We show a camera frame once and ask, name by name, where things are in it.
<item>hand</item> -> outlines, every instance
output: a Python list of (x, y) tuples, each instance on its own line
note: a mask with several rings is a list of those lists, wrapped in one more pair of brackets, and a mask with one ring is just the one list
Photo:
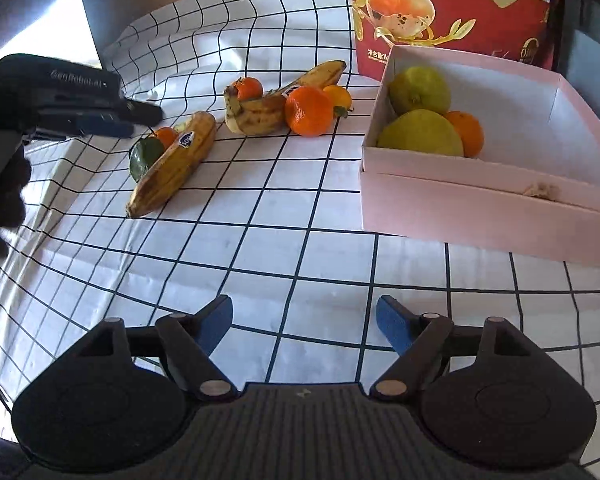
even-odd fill
[[(30, 178), (31, 165), (24, 158), (21, 145), (0, 174), (0, 227), (16, 228), (24, 222), (26, 209), (20, 192)], [(8, 253), (7, 243), (0, 238), (0, 260), (5, 259)]]

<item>pink box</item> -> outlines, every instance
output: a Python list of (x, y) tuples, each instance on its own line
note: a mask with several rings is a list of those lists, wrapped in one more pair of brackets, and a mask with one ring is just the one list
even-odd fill
[[(395, 74), (435, 67), (473, 114), (478, 159), (376, 148)], [(362, 145), (366, 230), (600, 266), (600, 120), (559, 74), (441, 48), (394, 46)], [(550, 186), (555, 201), (524, 196)]]

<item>tablecloth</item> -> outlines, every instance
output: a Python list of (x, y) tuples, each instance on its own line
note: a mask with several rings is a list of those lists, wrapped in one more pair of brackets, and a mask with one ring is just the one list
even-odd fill
[[(546, 349), (596, 401), (582, 461), (600, 476), (600, 268), (362, 230), (360, 145), (378, 83), (358, 75), (347, 6), (181, 0), (106, 50), (127, 96), (158, 103), (167, 125), (209, 110), (218, 136), (183, 189), (136, 220), (124, 209), (133, 139), (29, 147), (27, 218), (6, 233), (0, 263), (0, 385), (15, 399), (105, 316), (148, 325), (228, 294), (234, 323), (211, 357), (239, 388), (368, 388), (397, 357), (375, 322), (378, 297), (391, 294), (458, 324), (503, 316)], [(222, 91), (239, 76), (279, 88), (330, 59), (347, 62), (340, 83), (354, 111), (327, 134), (245, 138), (222, 123)], [(149, 359), (136, 364), (160, 372)]]

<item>red package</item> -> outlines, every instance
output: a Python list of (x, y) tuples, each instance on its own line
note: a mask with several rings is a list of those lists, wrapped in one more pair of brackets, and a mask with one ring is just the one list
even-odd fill
[(380, 80), (393, 44), (438, 46), (542, 64), (557, 0), (353, 0), (358, 70)]

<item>ripe banana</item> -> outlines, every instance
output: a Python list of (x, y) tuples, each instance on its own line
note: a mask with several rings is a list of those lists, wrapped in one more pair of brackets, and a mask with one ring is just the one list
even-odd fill
[(335, 85), (347, 64), (344, 61), (326, 61), (302, 74), (284, 88), (271, 92), (261, 99), (238, 101), (238, 91), (230, 85), (224, 90), (226, 104), (225, 122), (234, 134), (265, 135), (285, 126), (287, 93), (298, 86), (325, 88)]
[(140, 218), (170, 199), (208, 154), (216, 138), (216, 118), (194, 113), (184, 133), (173, 141), (140, 179), (126, 203), (129, 218)]

